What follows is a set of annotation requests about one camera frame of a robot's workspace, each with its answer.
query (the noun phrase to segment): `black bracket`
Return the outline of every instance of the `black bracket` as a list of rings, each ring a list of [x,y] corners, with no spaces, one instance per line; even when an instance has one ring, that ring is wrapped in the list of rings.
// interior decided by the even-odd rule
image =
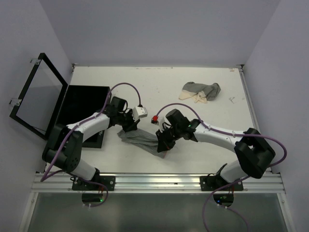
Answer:
[[[70,180],[73,181],[73,191],[98,191],[100,189],[99,185],[89,184],[76,177],[71,177]],[[97,178],[97,182],[105,185],[108,191],[114,191],[116,177],[114,175],[100,175]]]
[[[256,129],[249,128],[244,134],[258,134]],[[264,138],[244,136],[234,147],[241,169],[249,176],[262,178],[276,153]]]
[[[215,178],[216,178],[216,176],[214,176],[214,175],[200,176],[199,177],[199,184],[201,185],[201,190],[202,191],[214,191],[214,190],[216,190],[218,187],[213,187],[213,186],[207,185],[207,183],[212,183]],[[243,191],[242,182],[239,182],[239,183],[234,185],[234,191]],[[224,188],[220,191],[230,191],[230,190],[232,190],[231,187],[226,188],[226,189]]]

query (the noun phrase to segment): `metal extrusion bar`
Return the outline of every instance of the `metal extrusion bar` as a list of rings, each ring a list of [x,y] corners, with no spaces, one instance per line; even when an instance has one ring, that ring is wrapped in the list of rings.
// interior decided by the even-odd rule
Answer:
[[[210,193],[202,192],[199,177],[207,174],[107,174],[116,176],[115,193]],[[56,174],[40,182],[42,174],[36,174],[31,192],[70,192],[72,181],[68,174]],[[243,182],[245,193],[284,193],[280,174],[265,173],[261,179],[249,178]]]
[[[256,114],[255,114],[253,104],[252,104],[252,101],[251,101],[251,97],[250,97],[250,94],[249,94],[248,86],[247,86],[247,83],[246,83],[245,75],[243,73],[243,69],[239,69],[239,75],[240,75],[241,83],[242,83],[242,86],[243,86],[243,90],[245,92],[245,96],[246,96],[247,104],[248,104],[248,107],[249,107],[253,126],[258,131],[260,131],[259,124],[258,124],[257,118],[256,118]]]
[[[296,232],[296,227],[292,219],[292,214],[284,193],[277,193],[283,219],[288,232]]]
[[[28,231],[37,199],[38,199],[38,193],[37,192],[32,192],[32,193],[29,194],[29,198],[28,198],[28,202],[27,202],[27,205],[26,205],[26,208],[25,208],[25,211],[24,211],[24,215],[23,215],[22,221],[19,225],[19,229],[18,229],[19,232],[27,232]]]

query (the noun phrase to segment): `gray cloth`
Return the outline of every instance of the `gray cloth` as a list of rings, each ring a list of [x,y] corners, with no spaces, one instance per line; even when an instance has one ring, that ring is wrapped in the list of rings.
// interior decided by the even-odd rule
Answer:
[[[190,93],[198,94],[199,92],[204,92],[206,99],[208,101],[214,100],[221,91],[218,83],[213,83],[212,85],[198,84],[194,82],[188,82],[183,86],[183,90]]]
[[[154,156],[164,158],[166,155],[166,152],[157,152],[158,138],[154,134],[150,134],[149,132],[141,129],[132,130],[129,132],[124,132],[121,130],[117,134],[118,137],[121,138],[122,142],[138,146]]]

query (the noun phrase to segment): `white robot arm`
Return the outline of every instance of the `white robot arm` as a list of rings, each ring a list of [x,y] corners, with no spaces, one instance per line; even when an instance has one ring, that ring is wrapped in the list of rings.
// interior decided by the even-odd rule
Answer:
[[[260,134],[256,129],[233,131],[213,126],[205,128],[198,119],[189,121],[177,109],[170,111],[166,118],[170,124],[167,124],[163,118],[158,120],[158,116],[154,116],[152,119],[152,123],[158,124],[160,127],[156,132],[158,152],[171,150],[178,139],[184,138],[185,140],[218,145],[236,153],[237,161],[225,164],[214,177],[208,178],[207,185],[213,189],[248,175],[253,178],[261,178],[275,157],[274,150],[264,138],[235,136]]]
[[[99,131],[114,125],[122,126],[125,132],[136,130],[140,118],[147,116],[147,110],[141,105],[124,112],[125,102],[123,99],[113,97],[102,114],[94,113],[88,118],[66,126],[55,125],[47,141],[42,159],[51,163],[64,137],[70,130],[79,126],[70,135],[65,147],[58,155],[55,166],[84,180],[95,182],[99,170],[81,159],[83,142]]]

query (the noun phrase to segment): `glass panel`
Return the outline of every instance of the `glass panel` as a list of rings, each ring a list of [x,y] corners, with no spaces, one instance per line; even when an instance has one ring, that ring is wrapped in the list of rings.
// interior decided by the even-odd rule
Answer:
[[[61,88],[61,82],[42,60],[16,115],[45,134]]]
[[[29,232],[199,232],[206,194],[111,194],[99,207],[82,207],[78,193],[41,193]],[[233,209],[251,232],[287,232],[276,194],[235,194]],[[209,202],[206,219],[212,232],[246,232],[243,220]]]

